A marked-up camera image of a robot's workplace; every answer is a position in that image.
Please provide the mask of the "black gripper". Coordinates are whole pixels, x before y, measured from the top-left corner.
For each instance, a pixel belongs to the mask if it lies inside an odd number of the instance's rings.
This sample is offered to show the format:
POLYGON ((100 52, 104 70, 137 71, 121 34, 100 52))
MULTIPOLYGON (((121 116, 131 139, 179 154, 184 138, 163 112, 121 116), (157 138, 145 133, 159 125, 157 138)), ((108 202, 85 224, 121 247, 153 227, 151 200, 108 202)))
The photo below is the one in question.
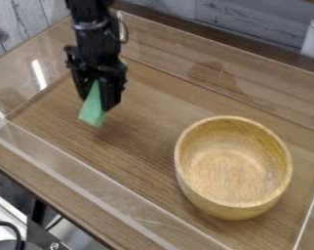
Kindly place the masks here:
POLYGON ((127 85, 128 67, 120 59, 121 46, 128 42, 125 25, 119 19, 73 21, 73 31, 77 44, 64 51, 79 97, 87 99, 99 80, 101 107, 109 111, 121 102, 127 85))

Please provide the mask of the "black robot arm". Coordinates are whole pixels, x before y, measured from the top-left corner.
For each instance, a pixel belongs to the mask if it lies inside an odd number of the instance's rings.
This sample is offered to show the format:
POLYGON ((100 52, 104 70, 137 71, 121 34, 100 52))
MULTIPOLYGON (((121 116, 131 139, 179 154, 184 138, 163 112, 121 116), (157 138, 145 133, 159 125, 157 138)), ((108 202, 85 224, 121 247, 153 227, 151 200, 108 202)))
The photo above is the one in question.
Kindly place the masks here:
POLYGON ((77 44, 67 45, 67 67, 72 72, 80 98, 85 101, 92 84, 99 86, 104 111, 120 102, 127 86, 128 66, 120 59, 121 21, 111 11, 115 0, 65 0, 72 14, 77 44))

